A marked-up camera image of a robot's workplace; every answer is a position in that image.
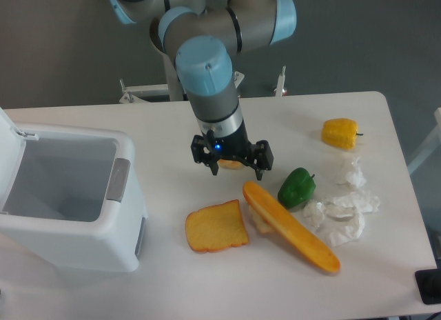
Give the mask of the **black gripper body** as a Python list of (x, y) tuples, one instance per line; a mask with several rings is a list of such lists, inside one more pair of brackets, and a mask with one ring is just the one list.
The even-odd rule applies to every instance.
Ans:
[(244, 120), (241, 121), (241, 124), (233, 133), (222, 137), (216, 134), (216, 127), (220, 127), (219, 124), (213, 125), (212, 123), (206, 123), (205, 125), (209, 127), (205, 133), (206, 159), (215, 160), (227, 158), (228, 160), (232, 160), (233, 157), (246, 158), (249, 150), (249, 140)]

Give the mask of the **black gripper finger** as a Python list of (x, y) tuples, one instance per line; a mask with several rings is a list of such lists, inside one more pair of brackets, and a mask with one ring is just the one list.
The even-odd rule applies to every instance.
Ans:
[(266, 140), (248, 143), (238, 154), (222, 155), (220, 159), (239, 161), (254, 170), (256, 179), (261, 181), (265, 171), (272, 169), (274, 156)]
[(221, 157), (208, 149), (204, 138), (200, 135), (194, 135), (190, 148), (194, 162), (208, 167), (212, 174), (216, 176), (219, 169), (218, 161)]

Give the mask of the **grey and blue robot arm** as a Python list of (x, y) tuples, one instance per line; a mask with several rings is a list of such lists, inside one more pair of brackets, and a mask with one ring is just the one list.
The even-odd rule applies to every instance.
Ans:
[(150, 20), (150, 39), (169, 61), (171, 96), (190, 102), (201, 130), (191, 144), (197, 163), (218, 172), (220, 160), (250, 167), (261, 178), (274, 157), (267, 141), (249, 141), (232, 57), (289, 38), (296, 29), (293, 0), (109, 0), (121, 23)]

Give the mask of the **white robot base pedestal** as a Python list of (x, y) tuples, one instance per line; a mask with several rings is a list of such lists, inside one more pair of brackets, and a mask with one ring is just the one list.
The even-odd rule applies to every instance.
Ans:
[(161, 40), (158, 34), (159, 17), (153, 17), (150, 23), (150, 41), (155, 50), (161, 55), (163, 60), (165, 77), (167, 81), (167, 89), (170, 101), (187, 101), (185, 91), (183, 90), (180, 81), (178, 80), (177, 73), (170, 58), (164, 53)]

